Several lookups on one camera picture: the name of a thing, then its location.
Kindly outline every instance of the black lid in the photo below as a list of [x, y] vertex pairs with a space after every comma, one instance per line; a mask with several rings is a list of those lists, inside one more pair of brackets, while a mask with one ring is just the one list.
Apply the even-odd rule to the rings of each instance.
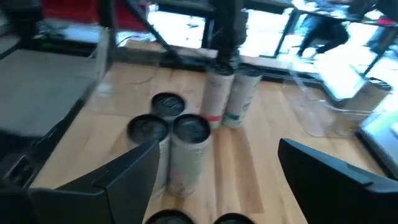
[[255, 224], [250, 218], [239, 213], [227, 213], [217, 218], [214, 224]]
[[233, 75], [234, 73], [234, 69], [227, 63], [218, 63], [218, 62], [212, 63], [209, 66], [209, 70], [219, 75], [225, 75], [225, 76]]
[[175, 93], [158, 93], [151, 100], [152, 112], [161, 117], [176, 116], [185, 110], [185, 100]]
[[168, 134], [167, 122], [153, 114], [136, 116], [127, 125], [129, 139], [137, 144], [155, 139], [163, 141]]
[[238, 73], [250, 77], [259, 77], [261, 75], [257, 66], [248, 63], [241, 63], [238, 68]]
[[205, 141], [211, 133], [209, 122], [196, 114], [184, 114], [176, 118], [173, 130], [181, 141], [193, 144]]
[[381, 90], [385, 90], [385, 91], [391, 91], [391, 90], [392, 90], [392, 87], [390, 86], [390, 84], [388, 84], [388, 83], [386, 83], [385, 81], [380, 80], [380, 79], [378, 79], [378, 78], [373, 78], [373, 77], [371, 77], [371, 78], [369, 79], [369, 82], [370, 82], [372, 85], [376, 86], [377, 88], [379, 88], [379, 89], [381, 89]]
[[185, 213], [178, 210], [162, 210], [153, 214], [145, 224], [194, 224], [195, 222]]

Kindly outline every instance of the red label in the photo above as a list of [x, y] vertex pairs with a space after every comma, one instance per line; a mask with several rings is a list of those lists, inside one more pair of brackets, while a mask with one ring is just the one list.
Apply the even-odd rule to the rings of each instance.
[[201, 116], [204, 117], [209, 122], [214, 122], [214, 121], [221, 120], [221, 115], [219, 115], [219, 116], [204, 116], [204, 115], [201, 115]]

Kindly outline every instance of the tabletop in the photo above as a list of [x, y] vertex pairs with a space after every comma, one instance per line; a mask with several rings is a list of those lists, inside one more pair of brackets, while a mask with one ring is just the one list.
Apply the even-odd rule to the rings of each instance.
[[[149, 82], [132, 85], [148, 78]], [[126, 125], [148, 113], [150, 98], [158, 92], [174, 91], [188, 102], [187, 112], [199, 112], [205, 79], [204, 73], [115, 63], [31, 187], [57, 188], [124, 154], [128, 150]], [[196, 192], [184, 199], [165, 194], [150, 203], [146, 217], [176, 208], [203, 224], [227, 212], [243, 213], [257, 223], [306, 223], [279, 164], [280, 138], [291, 138], [383, 175], [357, 140], [308, 135], [283, 94], [283, 84], [261, 82], [243, 127], [213, 132]]]
[[364, 16], [359, 16], [348, 12], [349, 5], [333, 4], [329, 0], [293, 0], [293, 5], [302, 13], [374, 26], [398, 27], [398, 23], [394, 21], [379, 19], [383, 16], [383, 13], [378, 10], [373, 10]]

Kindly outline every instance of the black panel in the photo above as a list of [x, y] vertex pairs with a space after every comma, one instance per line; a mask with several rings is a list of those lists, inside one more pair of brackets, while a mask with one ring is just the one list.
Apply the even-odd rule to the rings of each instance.
[[281, 139], [278, 157], [308, 223], [395, 223], [398, 182]]

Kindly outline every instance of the clear plastic bin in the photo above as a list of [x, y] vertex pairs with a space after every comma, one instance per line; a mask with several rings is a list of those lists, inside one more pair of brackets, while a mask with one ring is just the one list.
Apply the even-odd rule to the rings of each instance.
[[361, 124], [375, 118], [373, 111], [342, 110], [332, 106], [317, 82], [305, 82], [290, 66], [292, 79], [286, 80], [283, 94], [303, 129], [314, 137], [350, 138]]

